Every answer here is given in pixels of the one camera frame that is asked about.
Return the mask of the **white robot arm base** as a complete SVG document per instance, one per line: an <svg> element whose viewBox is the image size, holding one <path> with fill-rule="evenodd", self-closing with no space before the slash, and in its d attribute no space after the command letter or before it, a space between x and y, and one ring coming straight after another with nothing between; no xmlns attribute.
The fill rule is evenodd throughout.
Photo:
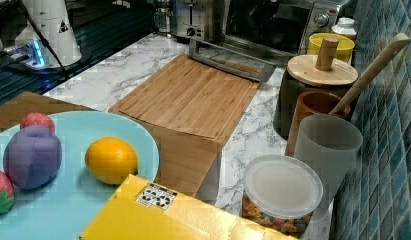
<svg viewBox="0 0 411 240"><path fill-rule="evenodd" d="M68 18L65 0L22 0L27 26L15 44L28 56L22 64L33 70L68 67L82 58Z"/></svg>

